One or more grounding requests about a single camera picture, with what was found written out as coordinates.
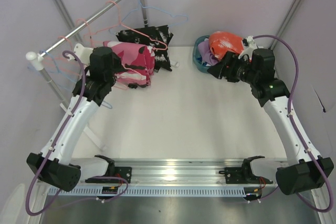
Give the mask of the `purple trousers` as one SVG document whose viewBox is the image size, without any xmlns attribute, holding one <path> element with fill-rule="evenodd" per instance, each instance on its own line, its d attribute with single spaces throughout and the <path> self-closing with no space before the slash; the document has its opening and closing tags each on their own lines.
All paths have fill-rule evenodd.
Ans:
<svg viewBox="0 0 336 224">
<path fill-rule="evenodd" d="M 211 52 L 208 40 L 199 43 L 197 49 L 201 55 L 202 62 L 205 62 L 210 66 L 216 65 L 222 60 Z"/>
</svg>

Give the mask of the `orange trousers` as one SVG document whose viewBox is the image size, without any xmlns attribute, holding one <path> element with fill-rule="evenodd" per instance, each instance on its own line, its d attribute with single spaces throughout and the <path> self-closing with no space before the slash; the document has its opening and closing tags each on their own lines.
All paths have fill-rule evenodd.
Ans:
<svg viewBox="0 0 336 224">
<path fill-rule="evenodd" d="M 214 32 L 208 41 L 210 51 L 217 60 L 221 60 L 228 51 L 240 54 L 244 50 L 243 38 L 229 32 Z"/>
</svg>

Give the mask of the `pink hanger of orange trousers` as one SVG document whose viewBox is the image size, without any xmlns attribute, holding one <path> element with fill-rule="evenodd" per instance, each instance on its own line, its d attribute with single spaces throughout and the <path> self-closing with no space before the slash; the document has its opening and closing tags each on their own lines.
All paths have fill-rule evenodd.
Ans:
<svg viewBox="0 0 336 224">
<path fill-rule="evenodd" d="M 61 53 L 53 53 L 55 50 L 55 48 L 53 50 L 41 50 L 40 54 L 45 54 L 46 57 L 50 58 L 50 62 L 54 65 L 55 73 L 61 74 L 69 81 L 75 83 L 80 77 L 78 63 L 74 59 L 65 58 Z"/>
</svg>

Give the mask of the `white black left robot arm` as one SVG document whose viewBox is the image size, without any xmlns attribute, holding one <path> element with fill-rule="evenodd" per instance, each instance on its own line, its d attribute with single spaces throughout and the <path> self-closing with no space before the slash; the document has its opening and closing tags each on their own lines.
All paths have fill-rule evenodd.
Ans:
<svg viewBox="0 0 336 224">
<path fill-rule="evenodd" d="M 30 153 L 26 160 L 37 179 L 63 191 L 73 190 L 79 182 L 111 176 L 114 171 L 114 161 L 103 155 L 92 158 L 73 158 L 72 155 L 123 66 L 110 47 L 94 48 L 87 68 L 83 62 L 79 64 L 83 74 L 75 85 L 65 116 L 43 149 L 38 154 Z"/>
</svg>

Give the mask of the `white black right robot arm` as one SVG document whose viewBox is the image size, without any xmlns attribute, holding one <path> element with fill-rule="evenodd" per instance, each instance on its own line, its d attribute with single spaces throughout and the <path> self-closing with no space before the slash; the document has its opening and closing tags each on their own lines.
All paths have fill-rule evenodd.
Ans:
<svg viewBox="0 0 336 224">
<path fill-rule="evenodd" d="M 334 164 L 331 158 L 323 158 L 309 140 L 289 100 L 285 83 L 275 77 L 274 65 L 275 56 L 270 49 L 254 49 L 250 56 L 228 51 L 207 72 L 217 79 L 249 84 L 252 95 L 270 117 L 281 139 L 287 165 L 262 156 L 253 157 L 249 158 L 251 173 L 277 183 L 285 195 L 320 188 Z"/>
</svg>

